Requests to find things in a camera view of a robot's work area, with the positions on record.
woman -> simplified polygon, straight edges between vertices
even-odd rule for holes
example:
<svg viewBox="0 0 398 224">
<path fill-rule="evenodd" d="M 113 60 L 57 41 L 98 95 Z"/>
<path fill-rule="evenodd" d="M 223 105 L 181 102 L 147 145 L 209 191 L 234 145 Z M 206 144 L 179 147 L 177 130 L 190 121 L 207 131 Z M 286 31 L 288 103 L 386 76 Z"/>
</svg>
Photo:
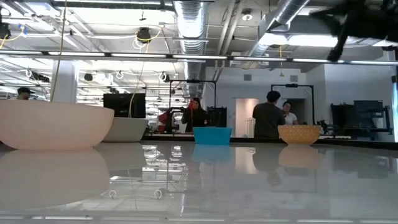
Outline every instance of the woman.
<svg viewBox="0 0 398 224">
<path fill-rule="evenodd" d="M 187 124 L 186 133 L 192 133 L 193 127 L 204 127 L 207 124 L 206 111 L 200 106 L 199 98 L 194 98 L 185 110 L 181 122 Z"/>
<path fill-rule="evenodd" d="M 283 106 L 286 124 L 289 125 L 299 124 L 296 115 L 290 112 L 291 109 L 292 109 L 292 104 L 289 101 L 286 101 Z"/>
</svg>

dark shirt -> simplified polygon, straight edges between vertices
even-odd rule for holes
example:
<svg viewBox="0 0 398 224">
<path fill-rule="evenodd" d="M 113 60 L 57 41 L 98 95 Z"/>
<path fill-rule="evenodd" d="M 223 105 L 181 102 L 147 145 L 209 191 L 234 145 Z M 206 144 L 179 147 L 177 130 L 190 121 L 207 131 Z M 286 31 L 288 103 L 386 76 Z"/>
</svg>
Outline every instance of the dark shirt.
<svg viewBox="0 0 398 224">
<path fill-rule="evenodd" d="M 253 118 L 256 119 L 255 138 L 277 138 L 279 137 L 278 125 L 285 124 L 283 111 L 271 103 L 255 106 Z"/>
<path fill-rule="evenodd" d="M 187 124 L 185 128 L 186 133 L 193 131 L 193 127 L 205 127 L 205 121 L 207 120 L 206 111 L 199 108 L 197 110 L 186 109 L 181 122 Z"/>
</svg>

blue plastic tub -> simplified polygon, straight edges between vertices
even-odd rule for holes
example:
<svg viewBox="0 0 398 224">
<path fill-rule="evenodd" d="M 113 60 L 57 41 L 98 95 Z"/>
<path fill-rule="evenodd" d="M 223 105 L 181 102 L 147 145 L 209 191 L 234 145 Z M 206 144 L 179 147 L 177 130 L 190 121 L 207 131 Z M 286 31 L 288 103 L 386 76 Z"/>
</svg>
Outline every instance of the blue plastic tub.
<svg viewBox="0 0 398 224">
<path fill-rule="evenodd" d="M 193 128 L 197 144 L 228 145 L 232 128 Z"/>
</svg>

white shirt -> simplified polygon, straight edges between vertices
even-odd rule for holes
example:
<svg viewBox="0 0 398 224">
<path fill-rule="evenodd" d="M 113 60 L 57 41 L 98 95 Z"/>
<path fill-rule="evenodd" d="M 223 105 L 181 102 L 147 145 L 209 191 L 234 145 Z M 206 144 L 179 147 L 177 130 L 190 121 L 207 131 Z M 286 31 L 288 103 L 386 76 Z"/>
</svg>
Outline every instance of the white shirt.
<svg viewBox="0 0 398 224">
<path fill-rule="evenodd" d="M 286 124 L 293 124 L 293 121 L 296 121 L 297 117 L 293 113 L 288 113 L 287 115 L 285 114 L 285 122 Z"/>
</svg>

person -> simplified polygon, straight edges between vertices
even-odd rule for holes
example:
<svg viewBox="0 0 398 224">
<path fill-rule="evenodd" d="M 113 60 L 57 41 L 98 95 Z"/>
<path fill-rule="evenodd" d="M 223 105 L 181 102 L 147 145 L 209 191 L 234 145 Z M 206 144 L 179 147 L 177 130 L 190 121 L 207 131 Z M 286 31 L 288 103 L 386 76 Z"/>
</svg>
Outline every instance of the person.
<svg viewBox="0 0 398 224">
<path fill-rule="evenodd" d="M 283 111 L 276 107 L 279 98 L 279 92 L 270 91 L 267 94 L 267 103 L 261 103 L 254 107 L 253 118 L 256 119 L 256 124 L 254 125 L 255 138 L 279 137 L 278 125 L 285 124 Z"/>
<path fill-rule="evenodd" d="M 199 98 L 194 98 L 185 110 L 181 122 L 187 124 L 186 133 L 192 133 L 193 127 L 204 127 L 207 124 L 206 111 L 201 108 Z"/>
<path fill-rule="evenodd" d="M 18 89 L 18 96 L 17 96 L 17 100 L 29 100 L 30 98 L 30 94 L 31 94 L 31 90 L 26 88 L 26 87 L 20 87 Z"/>
<path fill-rule="evenodd" d="M 289 101 L 286 101 L 283 105 L 285 123 L 289 125 L 299 124 L 296 115 L 290 112 L 291 109 L 292 109 L 292 104 Z"/>
</svg>

